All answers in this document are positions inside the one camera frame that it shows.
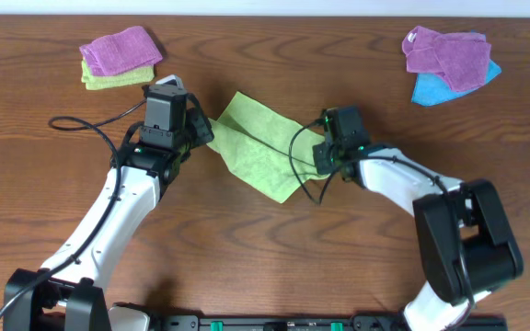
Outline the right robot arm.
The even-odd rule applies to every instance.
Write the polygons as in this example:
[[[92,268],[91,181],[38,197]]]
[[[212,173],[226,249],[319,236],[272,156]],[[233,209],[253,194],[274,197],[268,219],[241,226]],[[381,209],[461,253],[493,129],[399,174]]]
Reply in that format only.
[[[366,316],[355,330],[504,330],[505,320],[472,316],[477,303],[524,272],[494,185],[438,174],[398,148],[372,143],[356,107],[326,109],[313,121],[320,175],[341,175],[380,194],[415,222],[425,283],[400,316]]]

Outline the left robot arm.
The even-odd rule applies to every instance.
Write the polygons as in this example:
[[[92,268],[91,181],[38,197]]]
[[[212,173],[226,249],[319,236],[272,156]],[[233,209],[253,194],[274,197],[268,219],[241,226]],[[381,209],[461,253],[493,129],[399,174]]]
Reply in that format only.
[[[114,269],[146,215],[192,149],[213,140],[199,100],[179,77],[144,87],[145,118],[110,147],[103,189],[80,224],[36,271],[19,268],[5,286],[6,330],[164,330],[167,319],[131,303],[106,305]]]

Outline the light green microfiber cloth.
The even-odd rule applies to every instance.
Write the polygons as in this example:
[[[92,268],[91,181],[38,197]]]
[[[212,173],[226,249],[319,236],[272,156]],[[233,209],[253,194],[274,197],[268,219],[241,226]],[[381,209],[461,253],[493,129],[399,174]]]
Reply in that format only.
[[[211,124],[208,146],[230,173],[272,200],[283,203],[301,183],[326,178],[317,173],[312,153],[324,137],[251,97],[235,93]]]

